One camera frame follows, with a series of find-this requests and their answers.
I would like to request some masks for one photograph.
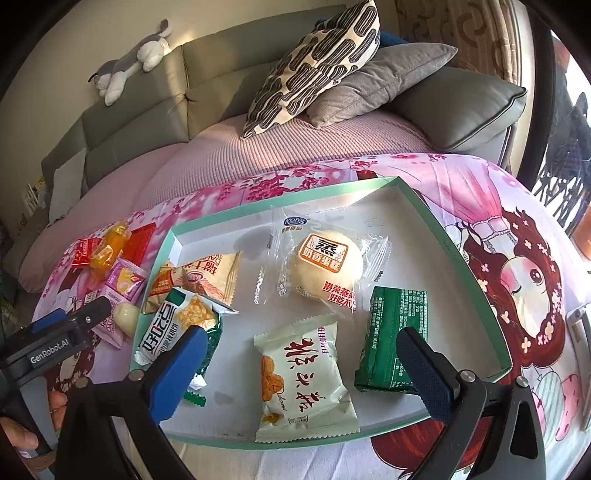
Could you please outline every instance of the bedsheet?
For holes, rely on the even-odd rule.
[[[564,322],[566,313],[591,300],[589,276],[561,227],[513,177],[468,155],[384,154],[344,158],[247,177],[200,189],[135,212],[132,229],[157,229],[142,263],[151,268],[160,243],[174,225],[244,203],[328,184],[400,176],[446,228],[486,294],[513,361],[501,380],[525,375],[538,405],[547,456],[547,478],[563,479],[591,442],[580,431],[581,375]],[[103,233],[108,226],[96,231]],[[72,245],[43,291],[35,319],[71,308],[85,291],[85,276],[69,267]],[[47,374],[50,388],[68,393],[88,375],[94,382],[119,380],[127,372],[129,341],[116,350],[95,338],[93,346]],[[455,478],[465,478],[483,442],[476,431]],[[371,439],[310,449],[237,452],[188,446],[184,461],[200,479],[218,478],[399,478],[420,463],[441,430],[425,420]]]

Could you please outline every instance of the packaged snack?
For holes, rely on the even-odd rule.
[[[335,437],[359,431],[337,367],[337,314],[257,335],[263,411],[256,441]]]
[[[173,287],[182,287],[230,305],[236,290],[241,253],[209,255],[182,267],[173,267],[170,262],[166,262],[160,267],[142,313],[158,310]]]
[[[136,265],[141,265],[155,230],[156,224],[154,222],[132,230],[129,241],[125,244],[121,256]]]
[[[128,301],[119,303],[113,309],[113,321],[123,333],[133,338],[138,324],[139,308]]]
[[[90,256],[100,244],[100,238],[83,238],[78,240],[72,260],[72,268],[84,268],[90,265]]]
[[[417,393],[396,355],[396,336],[405,327],[414,327],[427,340],[427,292],[375,287],[365,348],[355,372],[357,390]]]
[[[371,283],[391,250],[387,237],[357,233],[287,209],[274,211],[272,235],[256,285],[255,303],[268,300],[274,290],[271,272],[278,267],[280,296],[295,291],[330,307],[356,310],[357,295],[369,297]]]
[[[127,240],[129,240],[127,223],[116,223],[107,230],[105,237],[90,258],[90,267],[97,277],[105,278],[108,275]]]
[[[158,355],[170,350],[191,325],[198,325],[207,332],[208,338],[207,354],[189,385],[190,390],[198,390],[206,385],[203,374],[222,335],[222,315],[236,313],[236,310],[207,296],[173,287],[139,343],[135,361],[140,365],[154,362]]]
[[[107,297],[113,309],[124,301],[135,303],[147,278],[146,271],[123,258],[117,258],[109,277],[99,290],[98,296]],[[111,345],[121,348],[123,331],[115,324],[112,312],[109,317],[94,328],[94,331]]]

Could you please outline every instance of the biscuit package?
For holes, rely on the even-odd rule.
[[[182,287],[230,305],[236,289],[240,255],[241,252],[209,255],[181,267],[166,262],[150,288],[142,313],[156,312],[173,287]]]
[[[335,313],[257,335],[262,353],[261,424],[264,443],[335,437],[359,431],[337,367]]]
[[[222,316],[236,313],[236,310],[207,296],[174,287],[139,343],[135,361],[140,365],[154,362],[159,354],[170,350],[191,325],[198,325],[207,332],[207,354],[189,384],[189,391],[196,391],[206,385],[203,374],[222,335]]]

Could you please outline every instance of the throw pillow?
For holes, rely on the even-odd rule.
[[[306,110],[315,127],[372,112],[443,67],[457,52],[441,43],[407,43],[380,48],[374,57]]]
[[[379,47],[374,0],[365,0],[318,24],[284,55],[255,95],[242,138],[300,114],[324,90],[361,68]]]
[[[65,217],[82,195],[86,149],[83,148],[53,174],[49,224]]]

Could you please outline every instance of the patterned pillow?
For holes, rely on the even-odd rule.
[[[360,2],[316,25],[265,80],[246,116],[242,138],[297,116],[319,94],[365,65],[378,47],[379,18],[374,0]]]

